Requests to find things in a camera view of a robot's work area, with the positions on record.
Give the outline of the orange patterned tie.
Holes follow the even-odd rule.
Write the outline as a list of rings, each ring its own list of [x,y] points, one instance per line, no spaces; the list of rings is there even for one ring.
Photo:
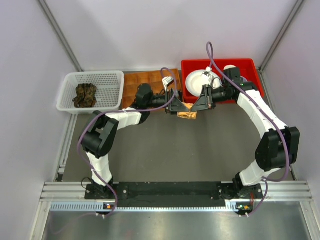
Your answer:
[[[178,112],[177,117],[182,119],[189,119],[189,120],[195,120],[197,118],[197,111],[191,111],[191,108],[193,107],[193,103],[183,103],[185,107],[188,108],[188,112]]]

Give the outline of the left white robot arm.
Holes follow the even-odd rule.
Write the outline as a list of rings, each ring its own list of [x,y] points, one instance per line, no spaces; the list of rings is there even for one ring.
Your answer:
[[[151,112],[149,109],[165,109],[166,113],[189,113],[190,109],[180,100],[180,92],[173,89],[164,94],[154,94],[149,84],[137,87],[130,107],[117,113],[107,113],[97,118],[86,131],[81,145],[93,167],[91,185],[102,198],[109,198],[114,191],[113,176],[109,168],[108,154],[112,149],[117,131],[143,124]]]

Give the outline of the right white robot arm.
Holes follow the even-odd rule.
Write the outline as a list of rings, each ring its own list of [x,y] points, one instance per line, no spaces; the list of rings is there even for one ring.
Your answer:
[[[219,190],[223,199],[248,198],[260,181],[280,169],[289,169],[297,160],[300,132],[288,127],[263,100],[255,84],[245,80],[240,69],[227,65],[222,77],[211,67],[190,73],[185,81],[186,88],[198,99],[192,111],[199,112],[215,108],[217,103],[234,100],[253,122],[260,135],[254,161],[237,173],[232,186]]]

